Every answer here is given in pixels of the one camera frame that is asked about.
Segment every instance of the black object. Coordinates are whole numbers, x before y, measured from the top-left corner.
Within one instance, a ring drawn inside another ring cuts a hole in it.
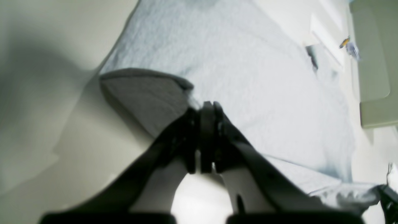
[[[231,124],[219,103],[205,102],[170,124],[118,179],[89,201],[67,212],[44,216],[53,223],[175,223],[175,191],[187,173],[220,174],[234,215],[228,224],[362,224],[360,216],[325,207],[296,188]]]
[[[376,187],[380,194],[381,207],[384,211],[386,224],[398,223],[398,194],[387,185]]]

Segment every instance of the white bedsheet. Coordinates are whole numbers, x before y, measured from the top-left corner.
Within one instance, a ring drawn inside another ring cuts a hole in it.
[[[141,1],[101,74],[128,67],[190,80],[193,97],[219,101],[259,152],[351,181],[336,74],[318,78],[304,48],[252,2]]]

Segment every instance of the floor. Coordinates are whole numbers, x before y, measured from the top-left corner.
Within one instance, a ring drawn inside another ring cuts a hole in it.
[[[317,43],[308,31],[312,13],[331,30],[336,41],[349,34],[348,4],[344,0],[333,2],[343,17],[342,31],[336,28],[317,0],[256,0],[293,40],[303,46]],[[24,60],[32,61],[33,57],[35,60],[20,71],[22,86],[32,86],[30,82],[33,81],[25,77],[40,76],[41,82],[35,82],[30,92],[21,88],[20,83],[10,87],[10,91],[21,97],[9,105],[13,110],[2,110],[0,104],[0,124],[7,124],[5,120],[14,121],[15,129],[23,134],[24,140],[15,150],[23,153],[33,148],[40,149],[43,154],[51,151],[54,155],[37,158],[39,163],[52,165],[49,169],[23,184],[12,186],[10,192],[0,196],[0,223],[35,223],[43,211],[69,208],[89,198],[149,146],[152,139],[141,127],[134,121],[123,120],[104,101],[93,76],[112,49],[136,3],[136,0],[15,0],[9,5],[14,15],[13,26],[8,29],[18,34],[13,41],[19,41],[23,46],[35,46],[22,48],[21,54],[16,55],[17,59],[23,55]],[[40,70],[37,64],[43,61],[51,61],[54,66]],[[344,68],[336,69],[341,71],[340,86],[349,104],[356,136],[354,180],[385,183],[388,162],[398,161],[396,132],[392,127],[361,128],[357,77],[352,75],[355,63],[346,57]],[[82,75],[80,84],[65,78],[70,72]],[[46,80],[52,76],[55,76],[55,82],[49,92],[38,91],[47,88]],[[62,92],[55,100],[53,95],[59,89]],[[43,109],[36,111],[26,103],[30,101],[39,101],[44,105]],[[18,103],[25,103],[24,111],[34,113],[19,120],[21,108]],[[8,146],[0,141],[1,148]],[[20,167],[40,170],[29,164]],[[232,208],[222,186],[207,177],[189,175],[177,190],[172,212],[180,224],[224,223]],[[381,208],[370,208],[364,219],[367,223],[382,223]]]

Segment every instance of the fabric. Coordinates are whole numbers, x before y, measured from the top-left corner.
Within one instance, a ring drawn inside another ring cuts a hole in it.
[[[186,78],[260,153],[351,181],[344,98],[253,2],[140,1],[100,74],[131,67]]]
[[[151,134],[182,116],[189,107],[186,92],[193,88],[187,80],[144,69],[121,69],[100,78],[101,86]]]
[[[310,194],[319,189],[339,186],[341,184],[340,179],[330,177],[323,173],[270,156],[265,156],[265,158],[306,194]]]
[[[369,206],[380,201],[376,184],[342,183],[310,193],[318,197],[323,204],[339,210],[352,210],[362,214]]]

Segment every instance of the wrinkled sheet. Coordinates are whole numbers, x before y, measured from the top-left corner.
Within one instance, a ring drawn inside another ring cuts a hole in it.
[[[317,75],[253,2],[140,1],[100,74],[131,67],[186,78],[197,105],[219,101],[260,153],[351,181],[355,144],[338,74]]]

